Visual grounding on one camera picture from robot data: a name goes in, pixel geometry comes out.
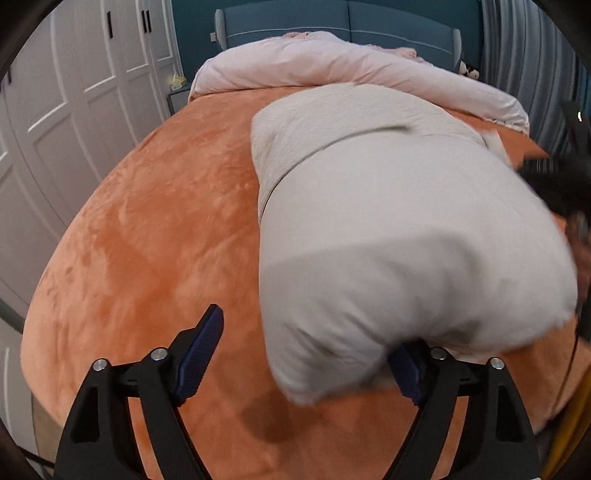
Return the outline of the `white panelled wardrobe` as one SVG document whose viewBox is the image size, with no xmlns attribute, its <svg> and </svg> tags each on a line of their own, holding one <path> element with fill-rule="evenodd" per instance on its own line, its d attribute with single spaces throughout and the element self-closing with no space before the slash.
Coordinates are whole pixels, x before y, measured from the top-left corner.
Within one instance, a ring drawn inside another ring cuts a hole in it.
<svg viewBox="0 0 591 480">
<path fill-rule="evenodd" d="M 75 215 L 170 115 L 181 72 L 168 1 L 64 1 L 1 78 L 1 417 L 50 460 L 56 426 L 24 382 L 24 320 Z"/>
</svg>

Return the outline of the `dark bedside table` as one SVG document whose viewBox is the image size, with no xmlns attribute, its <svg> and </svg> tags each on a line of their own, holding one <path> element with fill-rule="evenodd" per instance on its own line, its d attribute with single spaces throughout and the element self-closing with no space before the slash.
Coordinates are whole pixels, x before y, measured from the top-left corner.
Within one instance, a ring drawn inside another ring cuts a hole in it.
<svg viewBox="0 0 591 480">
<path fill-rule="evenodd" d="M 171 116 L 178 113 L 187 105 L 189 95 L 189 85 L 184 85 L 178 90 L 172 91 L 166 95 L 166 103 Z"/>
</svg>

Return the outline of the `blue padded headboard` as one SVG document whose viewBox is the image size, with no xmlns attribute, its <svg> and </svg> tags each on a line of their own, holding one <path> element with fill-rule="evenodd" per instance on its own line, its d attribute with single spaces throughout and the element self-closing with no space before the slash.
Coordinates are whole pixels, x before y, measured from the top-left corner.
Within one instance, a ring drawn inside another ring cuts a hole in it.
<svg viewBox="0 0 591 480">
<path fill-rule="evenodd" d="M 463 57 L 458 29 L 420 15 L 356 1 L 261 1 L 218 9 L 222 50 L 291 32 L 329 32 L 341 40 L 385 49 L 413 48 L 437 67 L 457 72 Z"/>
</svg>

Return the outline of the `pink folded duvet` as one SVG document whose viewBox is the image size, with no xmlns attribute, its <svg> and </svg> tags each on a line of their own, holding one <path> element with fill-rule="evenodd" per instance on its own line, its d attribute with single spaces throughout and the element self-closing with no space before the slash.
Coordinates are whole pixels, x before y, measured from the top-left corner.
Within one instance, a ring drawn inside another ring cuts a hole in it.
<svg viewBox="0 0 591 480">
<path fill-rule="evenodd" d="M 529 116 L 514 96 L 410 57 L 409 52 L 354 44 L 325 31 L 270 37 L 206 60 L 193 78 L 189 98 L 264 88 L 369 84 L 530 133 Z"/>
</svg>

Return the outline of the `grey curtain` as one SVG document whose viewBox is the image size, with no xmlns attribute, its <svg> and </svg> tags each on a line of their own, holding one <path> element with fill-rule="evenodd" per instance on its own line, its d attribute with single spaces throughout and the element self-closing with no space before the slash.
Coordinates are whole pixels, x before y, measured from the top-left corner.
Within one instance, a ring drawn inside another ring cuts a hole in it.
<svg viewBox="0 0 591 480">
<path fill-rule="evenodd" d="M 569 138 L 561 106 L 574 101 L 590 115 L 590 73 L 551 18 L 532 1 L 481 3 L 481 78 L 516 97 L 530 118 L 530 136 L 550 154 Z"/>
</svg>

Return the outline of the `orange bed blanket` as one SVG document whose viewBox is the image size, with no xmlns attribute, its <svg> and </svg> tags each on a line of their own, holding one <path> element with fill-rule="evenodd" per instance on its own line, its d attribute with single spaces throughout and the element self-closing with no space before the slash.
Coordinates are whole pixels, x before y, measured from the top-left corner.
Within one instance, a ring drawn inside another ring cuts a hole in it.
<svg viewBox="0 0 591 480">
<path fill-rule="evenodd" d="M 64 425 L 93 361 L 135 362 L 211 304 L 224 331 L 180 415 L 216 479 L 379 479 L 415 409 L 386 387 L 298 407 L 266 363 L 259 312 L 259 182 L 252 118 L 290 88 L 201 96 L 108 175 L 47 264 L 21 365 Z"/>
</svg>

